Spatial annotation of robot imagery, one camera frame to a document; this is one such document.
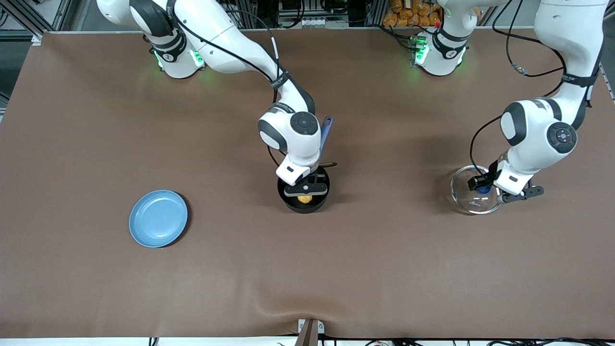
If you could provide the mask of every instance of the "brown table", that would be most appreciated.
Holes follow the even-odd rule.
[[[249,33],[267,44],[266,33]],[[474,131],[558,76],[523,78],[477,31],[453,75],[412,69],[379,31],[276,31],[282,63],[333,116],[332,190],[311,215],[276,191],[258,73],[186,80],[139,34],[47,34],[0,124],[0,337],[258,336],[298,318],[337,337],[615,338],[615,119],[602,77],[546,194],[470,217],[449,174]],[[511,42],[533,73],[552,53]],[[498,126],[476,143],[489,164]],[[130,237],[145,193],[183,194],[185,236]]]

